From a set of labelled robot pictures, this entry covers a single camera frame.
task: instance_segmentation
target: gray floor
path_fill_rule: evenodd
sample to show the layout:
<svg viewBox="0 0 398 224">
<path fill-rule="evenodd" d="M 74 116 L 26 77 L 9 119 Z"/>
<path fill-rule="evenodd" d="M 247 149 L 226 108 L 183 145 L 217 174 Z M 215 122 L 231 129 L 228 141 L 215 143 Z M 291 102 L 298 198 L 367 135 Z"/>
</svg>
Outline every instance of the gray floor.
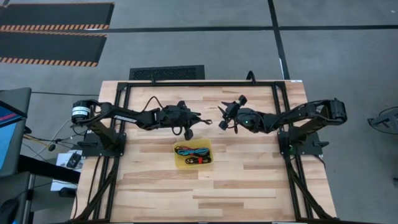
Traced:
<svg viewBox="0 0 398 224">
<path fill-rule="evenodd" d="M 271 25 L 265 0 L 115 2 L 111 28 Z M 275 8 L 281 26 L 398 24 L 397 1 L 277 0 Z M 337 97 L 347 107 L 346 124 L 320 131 L 331 143 L 324 152 L 338 216 L 396 223 L 398 189 L 392 177 L 398 176 L 398 137 L 376 132 L 366 118 L 397 106 L 398 30 L 283 31 L 282 40 L 291 79 L 303 80 L 308 99 Z M 244 78 L 249 70 L 257 79 L 282 78 L 272 31 L 110 34 L 98 67 L 2 63 L 0 89 L 97 94 L 103 80 L 126 80 L 132 67 L 199 64 L 205 65 L 207 79 Z M 34 94 L 27 125 L 36 136 L 51 138 L 70 118 L 72 103 L 82 98 Z M 60 136 L 71 133 L 65 129 Z M 64 150 L 42 155 L 51 159 Z M 34 156 L 27 148 L 22 153 Z M 46 187 L 37 191 L 35 223 L 69 217 L 72 199 L 58 198 Z"/>
</svg>

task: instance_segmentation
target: black cable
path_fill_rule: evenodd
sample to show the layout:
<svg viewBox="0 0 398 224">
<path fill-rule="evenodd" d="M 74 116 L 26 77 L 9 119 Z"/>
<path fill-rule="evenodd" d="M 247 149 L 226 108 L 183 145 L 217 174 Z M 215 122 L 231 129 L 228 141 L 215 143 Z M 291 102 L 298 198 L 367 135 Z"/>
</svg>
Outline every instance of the black cable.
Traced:
<svg viewBox="0 0 398 224">
<path fill-rule="evenodd" d="M 42 91 L 32 91 L 32 93 L 48 94 L 48 95 L 64 95 L 64 96 L 99 96 L 97 94 L 50 93 L 50 92 L 42 92 Z"/>
<path fill-rule="evenodd" d="M 84 136 L 83 133 L 85 133 L 86 131 L 88 131 L 88 128 L 87 128 L 86 131 L 83 131 L 82 133 L 77 133 L 76 130 L 75 130 L 75 127 L 76 127 L 76 126 L 72 126 L 72 130 L 73 130 L 73 132 L 74 132 L 76 135 L 78 135 L 78 136 Z"/>
<path fill-rule="evenodd" d="M 178 133 L 175 133 L 174 132 L 174 127 L 172 127 L 172 132 L 173 132 L 174 135 L 180 135 L 182 133 L 182 127 L 180 127 L 180 132 L 178 132 Z"/>
<path fill-rule="evenodd" d="M 93 178 L 91 179 L 90 191 L 88 192 L 87 205 L 90 203 L 91 192 L 93 191 L 94 179 L 97 173 L 98 164 L 100 163 L 100 157 L 98 156 L 97 163 L 95 164 Z"/>
<path fill-rule="evenodd" d="M 313 156 L 315 156 L 319 161 L 321 161 L 321 162 L 323 163 L 324 168 L 326 169 L 325 161 L 323 161 L 323 159 L 321 159 L 321 158 L 320 158 L 319 156 L 317 156 L 317 155 L 313 155 Z"/>
<path fill-rule="evenodd" d="M 156 97 L 156 96 L 152 96 L 151 98 L 149 98 L 149 100 L 148 100 L 147 104 L 145 105 L 144 109 L 142 109 L 142 111 L 141 111 L 141 112 L 138 112 L 137 114 L 141 114 L 142 112 L 144 112 L 144 111 L 146 110 L 146 108 L 148 107 L 148 105 L 149 105 L 149 103 L 150 103 L 150 101 L 151 101 L 152 99 L 155 99 L 155 100 L 157 101 L 157 103 L 159 104 L 159 106 L 163 109 L 163 106 L 162 106 L 162 104 L 159 102 L 159 100 L 157 99 L 157 97 Z"/>
<path fill-rule="evenodd" d="M 63 144 L 60 144 L 60 142 L 65 143 L 65 144 L 71 144 L 72 146 L 77 146 L 77 145 L 74 144 L 74 143 L 65 142 L 65 140 L 70 139 L 70 137 L 68 137 L 68 138 L 63 138 L 63 139 L 49 140 L 49 139 L 37 138 L 37 137 L 35 137 L 35 136 L 31 136 L 30 134 L 25 134 L 25 135 L 28 136 L 28 137 L 30 137 L 30 138 L 36 139 L 36 140 L 38 140 L 38 141 L 48 141 L 48 142 L 52 142 L 52 143 L 59 144 L 59 145 L 61 145 L 61 146 L 67 147 L 67 148 L 69 148 L 69 149 L 72 149 L 72 148 L 69 147 L 69 146 L 65 146 L 65 145 L 63 145 Z"/>
<path fill-rule="evenodd" d="M 49 161 L 47 161 L 46 159 L 44 159 L 39 153 L 37 153 L 36 151 L 34 151 L 30 146 L 28 146 L 27 144 L 23 143 L 22 144 L 26 147 L 28 147 L 32 152 L 34 152 L 36 154 L 36 156 L 39 156 L 40 158 L 42 158 L 45 162 L 50 163 Z"/>
</svg>

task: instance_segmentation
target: yellow plastic tray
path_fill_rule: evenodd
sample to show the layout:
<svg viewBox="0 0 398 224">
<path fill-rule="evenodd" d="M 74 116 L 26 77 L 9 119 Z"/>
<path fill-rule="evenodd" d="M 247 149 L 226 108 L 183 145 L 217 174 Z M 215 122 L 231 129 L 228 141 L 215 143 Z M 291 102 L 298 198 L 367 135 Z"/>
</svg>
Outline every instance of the yellow plastic tray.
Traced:
<svg viewBox="0 0 398 224">
<path fill-rule="evenodd" d="M 206 164 L 186 164 L 185 163 L 185 159 L 188 159 L 189 157 L 192 157 L 191 155 L 188 156 L 181 156 L 178 155 L 177 153 L 174 152 L 174 159 L 175 159 L 175 166 L 179 169 L 183 169 L 183 168 L 187 168 L 187 167 L 195 167 L 195 166 L 203 166 L 203 165 L 208 165 L 208 164 L 212 164 L 214 161 L 213 158 L 213 152 L 211 151 L 211 142 L 209 139 L 197 139 L 197 140 L 191 140 L 191 141 L 183 141 L 183 142 L 176 142 L 173 145 L 173 151 L 177 146 L 187 146 L 190 147 L 192 149 L 196 149 L 199 147 L 206 147 L 209 149 L 210 152 L 210 159 L 211 162 L 206 163 Z"/>
</svg>

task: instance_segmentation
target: black device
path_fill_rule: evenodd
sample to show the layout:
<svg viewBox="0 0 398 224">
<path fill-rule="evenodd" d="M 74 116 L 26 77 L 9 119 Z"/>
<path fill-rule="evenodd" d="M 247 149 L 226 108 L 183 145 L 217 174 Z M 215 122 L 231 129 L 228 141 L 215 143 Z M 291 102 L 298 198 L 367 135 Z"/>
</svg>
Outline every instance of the black device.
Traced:
<svg viewBox="0 0 398 224">
<path fill-rule="evenodd" d="M 6 200 L 0 206 L 0 223 L 11 224 L 17 215 L 19 202 L 17 198 Z"/>
<path fill-rule="evenodd" d="M 171 128 L 175 135 L 180 135 L 184 129 L 184 137 L 190 140 L 193 137 L 191 127 L 199 122 L 211 124 L 211 120 L 203 120 L 200 113 L 192 112 L 184 101 L 177 105 L 145 111 L 129 110 L 114 106 L 111 103 L 100 103 L 96 100 L 80 100 L 73 104 L 72 122 L 77 126 L 87 126 L 95 134 L 87 134 L 84 142 L 78 144 L 83 148 L 83 156 L 122 156 L 126 142 L 125 133 L 117 133 L 112 128 L 107 128 L 102 122 L 105 118 L 114 118 L 129 123 L 134 123 L 139 128 L 151 131 L 158 128 Z"/>
<path fill-rule="evenodd" d="M 62 189 L 58 192 L 60 197 L 68 197 L 74 198 L 76 197 L 76 189 L 71 189 L 69 187 L 62 187 Z"/>
<path fill-rule="evenodd" d="M 81 161 L 81 155 L 73 153 L 69 158 L 69 161 L 67 163 L 67 168 L 72 168 L 72 169 L 76 168 L 76 166 L 79 164 L 80 161 Z"/>
<path fill-rule="evenodd" d="M 292 126 L 288 131 L 279 131 L 278 139 L 281 147 L 288 146 L 289 154 L 322 154 L 322 147 L 328 142 L 320 142 L 316 131 L 328 125 L 341 125 L 347 121 L 344 103 L 334 100 L 318 100 L 304 103 L 281 114 L 263 113 L 250 108 L 241 108 L 247 99 L 241 95 L 238 102 L 225 103 L 226 110 L 219 107 L 223 119 L 219 127 L 223 130 L 234 128 L 238 133 L 238 125 L 253 133 L 270 133 L 283 125 L 311 119 L 301 127 Z"/>
</svg>

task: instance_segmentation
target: butcher block tabletop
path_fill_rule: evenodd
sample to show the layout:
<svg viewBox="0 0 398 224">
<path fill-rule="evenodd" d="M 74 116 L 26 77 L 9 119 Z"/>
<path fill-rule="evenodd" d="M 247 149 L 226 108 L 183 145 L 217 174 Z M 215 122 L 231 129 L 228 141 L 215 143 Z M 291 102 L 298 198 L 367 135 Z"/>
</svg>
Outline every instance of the butcher block tabletop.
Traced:
<svg viewBox="0 0 398 224">
<path fill-rule="evenodd" d="M 98 101 L 113 103 L 118 82 L 103 82 Z M 307 102 L 302 82 L 285 83 L 291 108 Z M 224 107 L 221 101 L 231 102 L 240 95 L 248 99 L 244 107 L 275 113 L 268 86 L 132 87 L 128 107 L 131 110 L 141 111 L 149 98 L 156 96 L 163 106 L 184 100 L 188 108 L 201 113 L 202 119 L 211 119 L 213 124 L 198 123 L 192 131 L 193 139 L 210 139 L 214 163 L 177 169 L 173 144 L 184 141 L 183 134 L 176 136 L 169 128 L 145 131 L 126 123 L 127 143 L 120 159 L 111 222 L 294 221 L 276 132 L 254 134 L 238 127 L 235 134 L 233 129 L 223 131 L 218 127 L 222 115 L 217 106 Z M 158 107 L 152 100 L 147 110 Z M 97 157 L 89 157 L 83 165 L 77 191 L 78 215 L 87 205 L 96 161 Z M 309 191 L 327 213 L 335 216 L 323 164 L 314 156 L 302 156 L 302 162 Z M 98 187 L 101 164 L 102 158 L 91 198 Z M 305 217 L 302 195 L 297 192 Z M 104 217 L 106 201 L 102 200 L 100 218 Z"/>
</svg>

